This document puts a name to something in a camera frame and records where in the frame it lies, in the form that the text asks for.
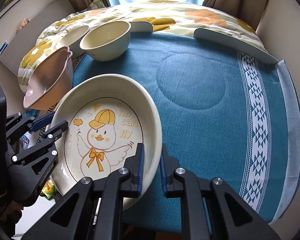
orange flower pattern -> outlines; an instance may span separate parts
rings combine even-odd
[[[96,16],[98,14],[102,14],[102,13],[105,13],[107,10],[107,8],[105,9],[95,9],[95,10],[91,10],[89,13],[88,13],[88,17],[93,17],[93,16]]]
[[[217,13],[208,9],[186,12],[185,15],[193,16],[195,23],[203,23],[208,25],[216,24],[221,27],[226,27],[226,21],[221,20]]]

cartoon duck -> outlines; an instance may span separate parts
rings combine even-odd
[[[87,133],[87,146],[80,132],[77,135],[79,154],[82,157],[81,171],[84,176],[101,179],[110,174],[110,166],[115,166],[124,160],[130,146],[125,145],[114,150],[110,149],[116,140],[114,130],[115,114],[110,109],[101,110],[94,120],[89,122],[91,127]]]

small bowl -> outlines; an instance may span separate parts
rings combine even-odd
[[[62,47],[53,52],[34,70],[23,107],[46,110],[59,102],[72,87],[72,52]]]
[[[80,49],[80,41],[89,32],[89,26],[80,26],[67,33],[56,45],[56,49],[69,46],[72,51],[72,57],[79,57],[84,51]]]
[[[141,196],[146,192],[159,165],[162,128],[155,103],[144,87],[119,74],[92,77],[62,98],[50,127],[63,120],[69,126],[55,142],[59,163],[51,176],[62,195],[85,176],[101,179],[122,168],[142,142],[145,160]],[[91,158],[92,148],[103,158]],[[125,198],[123,209],[136,201]]]
[[[95,60],[113,60],[127,50],[130,28],[131,24],[125,21],[103,24],[84,36],[80,48]]]

ceramic plate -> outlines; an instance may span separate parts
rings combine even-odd
[[[56,141],[59,164],[52,179],[64,195],[82,177],[108,176],[145,144],[142,193],[156,173],[162,147],[157,108],[135,80],[117,74],[93,77],[69,91],[58,105],[51,126],[62,120],[68,130]],[[124,209],[135,203],[124,200]]]

teal tablecloth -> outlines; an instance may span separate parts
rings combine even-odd
[[[197,176],[222,177],[261,217],[279,218],[300,179],[300,111],[287,66],[179,35],[132,33],[118,59],[85,55],[73,86],[104,74],[129,76],[152,96],[169,155]],[[180,231],[180,200],[165,199],[159,171],[123,221]]]

